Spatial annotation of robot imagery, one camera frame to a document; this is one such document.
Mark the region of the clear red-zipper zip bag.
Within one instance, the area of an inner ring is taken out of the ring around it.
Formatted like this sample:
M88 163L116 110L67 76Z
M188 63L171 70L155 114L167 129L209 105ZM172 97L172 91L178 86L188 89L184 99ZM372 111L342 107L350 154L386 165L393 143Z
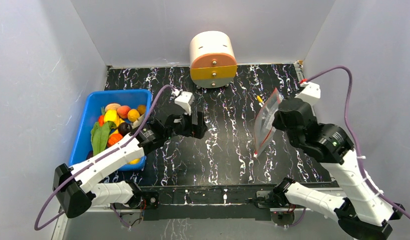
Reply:
M272 142L276 129L273 127L275 119L274 114L278 110L279 104L283 97L277 88L274 89L271 96L264 101L255 117L254 122L254 157L257 158L264 149Z

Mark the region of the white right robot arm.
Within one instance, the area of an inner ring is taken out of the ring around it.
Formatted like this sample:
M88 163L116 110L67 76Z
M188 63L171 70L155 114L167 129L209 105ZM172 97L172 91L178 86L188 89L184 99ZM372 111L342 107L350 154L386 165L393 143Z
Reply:
M273 138L286 133L290 144L316 160L337 181L344 196L335 196L284 178L271 191L258 191L253 199L259 208L299 205L333 219L357 240L386 240L391 220L402 217L403 206L384 200L370 176L362 169L357 150L339 126L320 123L312 106L299 99L265 104L255 118L256 154Z

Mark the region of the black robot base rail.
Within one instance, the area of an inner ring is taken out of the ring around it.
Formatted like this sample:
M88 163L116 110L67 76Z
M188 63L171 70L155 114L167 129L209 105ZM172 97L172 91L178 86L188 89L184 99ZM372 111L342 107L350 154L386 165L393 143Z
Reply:
M276 213L294 207L274 203L273 184L142 186L157 194L148 206L145 220L169 219L255 219L270 221Z

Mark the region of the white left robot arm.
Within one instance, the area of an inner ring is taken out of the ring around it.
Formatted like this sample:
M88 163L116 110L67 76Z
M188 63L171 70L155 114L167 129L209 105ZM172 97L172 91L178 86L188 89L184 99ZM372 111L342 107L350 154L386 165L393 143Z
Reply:
M55 169L52 189L63 213L71 219L92 206L122 204L136 209L142 203L151 204L151 198L159 196L156 192L144 192L136 183L127 180L105 184L101 181L132 160L163 147L172 137L201 139L207 130L201 111L197 113L196 124L187 114L172 114L165 123L151 117L101 153L73 166L59 165Z

